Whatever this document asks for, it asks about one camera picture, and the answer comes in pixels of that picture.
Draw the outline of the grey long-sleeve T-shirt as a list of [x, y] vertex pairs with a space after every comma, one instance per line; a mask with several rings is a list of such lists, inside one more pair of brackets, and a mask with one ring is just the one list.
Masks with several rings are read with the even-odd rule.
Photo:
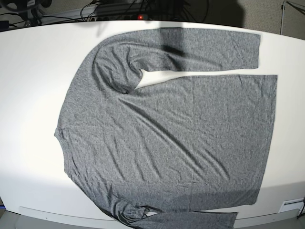
[[135, 229], [231, 229], [256, 202], [275, 121], [276, 75], [186, 76], [139, 88], [143, 71], [256, 69], [258, 34], [127, 32], [85, 57], [55, 137], [64, 170], [106, 215]]

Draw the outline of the black power strip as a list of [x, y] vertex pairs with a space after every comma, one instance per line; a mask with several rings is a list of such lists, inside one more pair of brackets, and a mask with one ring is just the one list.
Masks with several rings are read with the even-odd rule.
[[93, 15], [87, 18], [88, 21], [179, 21], [181, 17], [165, 13], [127, 13], [123, 15]]

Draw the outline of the metal stand frame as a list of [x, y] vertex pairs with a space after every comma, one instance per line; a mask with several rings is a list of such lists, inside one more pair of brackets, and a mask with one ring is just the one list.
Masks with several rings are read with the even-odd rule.
[[282, 3], [282, 15], [280, 35], [305, 39], [305, 1], [284, 0]]

